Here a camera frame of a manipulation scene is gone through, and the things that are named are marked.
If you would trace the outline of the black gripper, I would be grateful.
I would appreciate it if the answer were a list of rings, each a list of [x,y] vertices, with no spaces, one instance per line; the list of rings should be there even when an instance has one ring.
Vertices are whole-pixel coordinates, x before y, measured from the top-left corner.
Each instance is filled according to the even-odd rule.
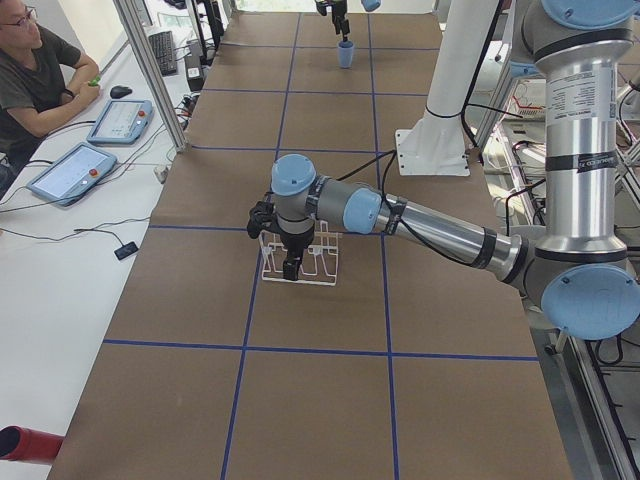
[[[336,35],[341,35],[342,42],[346,42],[350,33],[349,21],[345,18],[347,14],[347,1],[328,0],[327,5],[331,10]]]
[[[286,259],[283,261],[283,278],[289,281],[299,279],[301,260],[303,254],[311,244],[311,231],[302,233],[282,232],[281,242],[287,251]]]

